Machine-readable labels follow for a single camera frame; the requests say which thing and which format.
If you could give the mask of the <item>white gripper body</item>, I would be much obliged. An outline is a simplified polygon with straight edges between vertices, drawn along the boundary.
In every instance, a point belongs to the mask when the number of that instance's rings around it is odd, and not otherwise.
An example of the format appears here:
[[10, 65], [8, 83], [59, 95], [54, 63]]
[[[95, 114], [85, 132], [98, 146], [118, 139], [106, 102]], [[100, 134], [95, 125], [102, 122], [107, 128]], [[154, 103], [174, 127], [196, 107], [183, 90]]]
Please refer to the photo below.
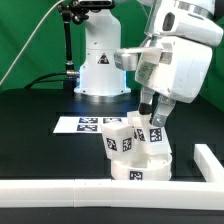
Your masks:
[[224, 30], [212, 20], [216, 0], [137, 0], [151, 8], [147, 38], [114, 53], [117, 68], [135, 81], [176, 101], [198, 95]]

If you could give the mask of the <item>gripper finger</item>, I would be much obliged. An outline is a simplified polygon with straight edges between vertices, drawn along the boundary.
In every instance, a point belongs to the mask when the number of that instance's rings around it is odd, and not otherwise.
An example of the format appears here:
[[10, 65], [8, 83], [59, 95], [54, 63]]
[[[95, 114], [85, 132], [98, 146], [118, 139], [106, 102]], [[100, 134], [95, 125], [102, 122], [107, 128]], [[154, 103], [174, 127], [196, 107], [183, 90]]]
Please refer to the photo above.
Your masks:
[[138, 111], [141, 115], [148, 115], [152, 111], [152, 100], [153, 100], [154, 91], [147, 88], [142, 87], [140, 91], [140, 102]]
[[175, 107], [175, 104], [175, 100], [159, 94], [158, 97], [154, 98], [152, 101], [152, 115], [150, 123], [156, 127], [164, 127], [168, 116]]

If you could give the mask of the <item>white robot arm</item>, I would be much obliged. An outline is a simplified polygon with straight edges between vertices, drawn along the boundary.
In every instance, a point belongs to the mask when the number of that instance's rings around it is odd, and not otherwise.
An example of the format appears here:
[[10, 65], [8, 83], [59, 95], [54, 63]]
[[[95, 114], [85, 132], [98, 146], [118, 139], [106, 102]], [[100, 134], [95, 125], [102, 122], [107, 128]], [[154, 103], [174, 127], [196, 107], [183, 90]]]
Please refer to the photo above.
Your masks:
[[224, 30], [212, 19], [216, 0], [137, 0], [150, 7], [145, 39], [121, 48], [121, 27], [98, 1], [78, 0], [86, 10], [86, 57], [79, 90], [91, 97], [124, 90], [125, 71], [142, 85], [139, 113], [151, 124], [165, 125], [176, 102], [198, 95]]

